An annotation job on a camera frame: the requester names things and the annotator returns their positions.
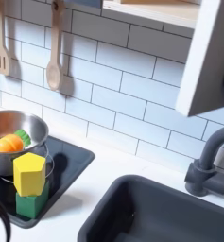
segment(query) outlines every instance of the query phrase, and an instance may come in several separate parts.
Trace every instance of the green toy leaf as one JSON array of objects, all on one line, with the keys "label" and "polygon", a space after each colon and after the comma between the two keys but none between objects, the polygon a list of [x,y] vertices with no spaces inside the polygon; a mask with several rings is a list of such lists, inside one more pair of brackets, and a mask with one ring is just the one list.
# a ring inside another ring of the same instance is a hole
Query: green toy leaf
[{"label": "green toy leaf", "polygon": [[17,130],[14,132],[14,134],[19,136],[23,140],[25,147],[31,145],[31,138],[24,130]]}]

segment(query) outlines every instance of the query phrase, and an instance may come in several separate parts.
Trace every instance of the orange toy vegetable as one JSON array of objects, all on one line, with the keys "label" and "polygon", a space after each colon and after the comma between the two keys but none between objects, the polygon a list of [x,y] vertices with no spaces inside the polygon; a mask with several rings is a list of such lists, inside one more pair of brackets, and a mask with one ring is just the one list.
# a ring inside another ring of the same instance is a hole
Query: orange toy vegetable
[{"label": "orange toy vegetable", "polygon": [[14,134],[8,134],[0,139],[0,152],[22,151],[30,144],[29,135],[23,130],[18,130]]}]

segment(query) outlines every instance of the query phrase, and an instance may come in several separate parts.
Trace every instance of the tile backsplash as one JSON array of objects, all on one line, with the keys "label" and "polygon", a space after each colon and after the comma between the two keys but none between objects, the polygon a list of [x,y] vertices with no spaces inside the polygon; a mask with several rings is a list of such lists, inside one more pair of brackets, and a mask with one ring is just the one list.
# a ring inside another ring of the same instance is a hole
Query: tile backsplash
[{"label": "tile backsplash", "polygon": [[[6,0],[10,77],[0,107],[32,112],[50,126],[185,172],[224,127],[224,109],[185,118],[174,110],[193,30],[66,4],[64,82],[49,89],[51,0]],[[224,146],[215,164],[224,169]]]}]

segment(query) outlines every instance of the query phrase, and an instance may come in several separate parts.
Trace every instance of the black sink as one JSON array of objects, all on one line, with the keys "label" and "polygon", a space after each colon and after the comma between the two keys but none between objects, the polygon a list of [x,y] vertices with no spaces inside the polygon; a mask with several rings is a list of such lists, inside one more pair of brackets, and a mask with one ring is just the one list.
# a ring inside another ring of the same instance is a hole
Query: black sink
[{"label": "black sink", "polygon": [[117,179],[78,242],[224,242],[224,209],[138,176]]}]

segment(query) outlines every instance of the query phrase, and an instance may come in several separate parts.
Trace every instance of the wooden spoon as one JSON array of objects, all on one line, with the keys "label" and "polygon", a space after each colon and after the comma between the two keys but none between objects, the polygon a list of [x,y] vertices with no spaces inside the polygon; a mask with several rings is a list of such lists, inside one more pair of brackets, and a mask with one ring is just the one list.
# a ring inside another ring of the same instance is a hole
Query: wooden spoon
[{"label": "wooden spoon", "polygon": [[62,0],[55,0],[52,3],[53,20],[51,29],[51,59],[47,65],[47,83],[51,90],[56,91],[62,84],[63,73],[60,65],[61,46],[61,16],[64,4]]},{"label": "wooden spoon", "polygon": [[10,56],[5,47],[4,0],[0,0],[0,73],[9,75]]}]

